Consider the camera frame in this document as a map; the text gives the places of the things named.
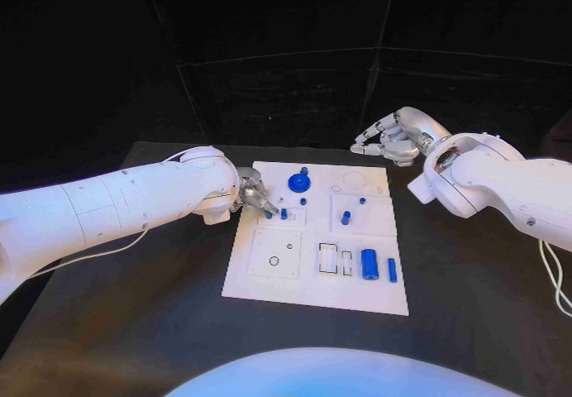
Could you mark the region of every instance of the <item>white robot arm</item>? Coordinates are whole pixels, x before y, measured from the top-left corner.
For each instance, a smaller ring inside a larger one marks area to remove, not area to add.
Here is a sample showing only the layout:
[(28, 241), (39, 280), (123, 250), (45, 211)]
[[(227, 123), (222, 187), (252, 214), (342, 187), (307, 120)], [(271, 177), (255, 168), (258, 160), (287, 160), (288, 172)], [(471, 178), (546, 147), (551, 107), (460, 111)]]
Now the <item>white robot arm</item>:
[(0, 303), (59, 258), (191, 213), (206, 224), (227, 221), (244, 204), (278, 213), (255, 169), (237, 169), (214, 147), (180, 154), (180, 160), (0, 195)]
[[(363, 145), (376, 134), (381, 144)], [(572, 251), (571, 163), (526, 160), (486, 133), (451, 135), (415, 108), (388, 115), (355, 141), (355, 153), (384, 155), (401, 166), (411, 165), (420, 153), (427, 155), (424, 173), (410, 184), (422, 203), (438, 199), (463, 218), (495, 207), (522, 232)]]

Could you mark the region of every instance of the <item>robotic hand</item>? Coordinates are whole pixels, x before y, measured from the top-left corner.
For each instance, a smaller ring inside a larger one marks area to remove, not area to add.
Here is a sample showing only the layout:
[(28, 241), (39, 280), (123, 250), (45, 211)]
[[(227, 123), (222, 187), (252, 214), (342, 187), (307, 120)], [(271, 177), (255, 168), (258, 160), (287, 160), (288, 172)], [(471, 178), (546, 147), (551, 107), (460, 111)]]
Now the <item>robotic hand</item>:
[(260, 172), (237, 169), (211, 146), (160, 163), (0, 195), (0, 303), (59, 258), (191, 213), (209, 225), (229, 220), (242, 205), (278, 213), (267, 195)]
[[(381, 143), (363, 142), (381, 134)], [(415, 108), (402, 108), (358, 136), (350, 150), (382, 155), (397, 165), (427, 156), (424, 173), (410, 183), (422, 203), (438, 199), (469, 218), (497, 208), (515, 227), (572, 251), (572, 164), (555, 159), (526, 160), (519, 151), (483, 132), (453, 135)]]

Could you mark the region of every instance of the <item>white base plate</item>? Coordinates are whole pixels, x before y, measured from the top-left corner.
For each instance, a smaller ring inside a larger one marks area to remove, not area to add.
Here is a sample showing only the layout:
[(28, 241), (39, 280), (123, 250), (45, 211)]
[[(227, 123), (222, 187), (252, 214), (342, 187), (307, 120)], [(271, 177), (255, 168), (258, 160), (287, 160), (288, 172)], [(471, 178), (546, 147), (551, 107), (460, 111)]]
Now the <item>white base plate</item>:
[[(274, 215), (268, 220), (263, 211), (242, 209), (224, 296), (410, 315), (385, 169), (261, 161), (252, 166), (288, 219)], [(287, 182), (303, 166), (312, 187), (299, 194)], [(349, 225), (342, 225), (345, 211), (352, 212)], [(320, 272), (322, 243), (337, 245), (337, 273)], [(362, 278), (368, 248), (376, 250), (379, 280)], [(352, 252), (352, 275), (343, 274), (343, 251)], [(389, 282), (389, 258), (397, 283)]]

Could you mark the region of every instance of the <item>dark table surface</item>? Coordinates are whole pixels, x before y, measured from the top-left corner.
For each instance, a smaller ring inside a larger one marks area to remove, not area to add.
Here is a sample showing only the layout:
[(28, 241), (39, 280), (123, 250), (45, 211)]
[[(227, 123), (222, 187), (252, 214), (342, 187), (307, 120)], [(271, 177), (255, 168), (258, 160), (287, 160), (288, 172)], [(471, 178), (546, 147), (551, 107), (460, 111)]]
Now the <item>dark table surface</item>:
[[(189, 146), (139, 142), (124, 166)], [(461, 219), (422, 205), (407, 189), (420, 165), (339, 150), (218, 147), (237, 166), (388, 168), (410, 317), (224, 298), (239, 216), (206, 226), (191, 215), (127, 251), (55, 272), (0, 361), (2, 394), (160, 395), (251, 354), (346, 347), (417, 358), (523, 395), (569, 395), (572, 319), (555, 306), (536, 240), (502, 214), (489, 208)], [(567, 269), (572, 255), (556, 253)]]

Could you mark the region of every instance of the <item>black background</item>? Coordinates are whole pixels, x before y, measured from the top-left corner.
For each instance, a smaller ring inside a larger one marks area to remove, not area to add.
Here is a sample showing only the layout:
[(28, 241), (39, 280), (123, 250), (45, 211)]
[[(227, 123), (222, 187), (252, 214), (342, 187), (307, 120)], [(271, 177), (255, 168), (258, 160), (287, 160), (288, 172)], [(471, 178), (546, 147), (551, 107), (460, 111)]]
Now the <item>black background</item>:
[[(5, 1), (9, 192), (139, 140), (348, 148), (402, 106), (525, 155), (572, 103), (568, 2)], [(3, 348), (45, 280), (0, 307)]]

